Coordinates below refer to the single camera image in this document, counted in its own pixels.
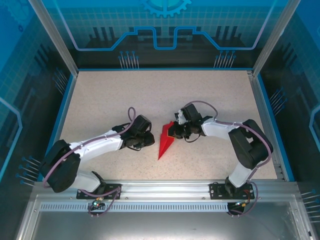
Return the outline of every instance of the black mounting bracket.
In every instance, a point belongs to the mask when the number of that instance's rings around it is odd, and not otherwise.
[[[248,195],[244,190],[249,191],[250,200],[255,199],[255,193],[252,184],[246,183],[236,189],[233,196],[227,192],[225,183],[214,182],[209,184],[209,193],[211,200],[247,200]]]
[[[118,187],[121,187],[121,184],[106,184],[104,187],[104,192],[105,193],[110,192]],[[114,193],[112,193],[110,195],[104,196],[103,199],[104,200],[113,200],[115,198],[116,194],[117,194],[117,192],[115,191]],[[121,192],[119,192],[118,196],[116,197],[116,200],[120,199],[120,195],[121,195]],[[76,199],[94,200],[94,199],[96,199],[96,197],[88,196],[87,194],[83,193],[81,190],[78,190],[76,193]]]

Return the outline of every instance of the enclosure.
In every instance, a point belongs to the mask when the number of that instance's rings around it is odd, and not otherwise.
[[[316,0],[3,1],[3,239],[318,239],[319,9]],[[194,100],[221,121],[253,119],[273,145],[246,216],[211,199],[210,184],[238,163],[230,141],[175,140],[158,160],[163,126]],[[80,165],[122,185],[106,215],[92,219],[77,189],[43,188],[39,164],[56,141],[127,123],[129,107],[152,122],[155,143]]]

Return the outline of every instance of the speckled tabletop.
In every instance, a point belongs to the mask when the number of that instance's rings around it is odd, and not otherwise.
[[[196,142],[175,140],[158,160],[163,125],[192,100],[213,104],[221,121],[261,120],[246,71],[81,71],[63,126],[61,139],[79,142],[128,122],[127,110],[136,108],[152,122],[155,144],[135,152],[108,152],[81,168],[106,180],[223,180],[238,160],[230,141],[200,137]],[[201,115],[212,110],[195,104]],[[273,163],[254,179],[276,179]]]

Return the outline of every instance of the red triangular block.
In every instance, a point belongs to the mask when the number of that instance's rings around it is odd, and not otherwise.
[[[158,160],[162,157],[162,155],[167,151],[170,145],[174,142],[175,138],[172,136],[168,136],[168,129],[174,124],[171,121],[169,124],[166,124],[162,128],[162,133],[160,135],[160,146],[159,146],[159,156]]]

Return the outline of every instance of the white arm segment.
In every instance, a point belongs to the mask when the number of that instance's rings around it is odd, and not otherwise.
[[[117,133],[116,131],[110,130],[100,136],[107,136],[107,135],[116,134],[116,133]],[[83,144],[88,140],[70,143],[70,148],[74,149],[75,147]],[[123,143],[123,140],[121,139],[120,135],[117,135],[117,136],[93,141],[83,146],[82,148],[76,150],[74,153],[80,155],[81,162],[79,166],[81,166],[83,163],[86,163],[89,160],[99,155],[119,150],[122,146],[122,143]],[[79,169],[76,173],[75,180],[73,184],[70,186],[70,188],[82,189],[91,193],[94,190],[96,190],[99,185],[100,185],[100,180],[97,178],[96,175],[94,175],[92,172],[83,171]]]
[[[217,123],[214,118],[206,120],[201,127],[206,136],[215,136],[225,140],[230,140],[228,133],[231,130],[239,128],[239,126]],[[229,175],[229,180],[236,188],[240,188],[247,182],[252,171],[238,162],[233,172]]]

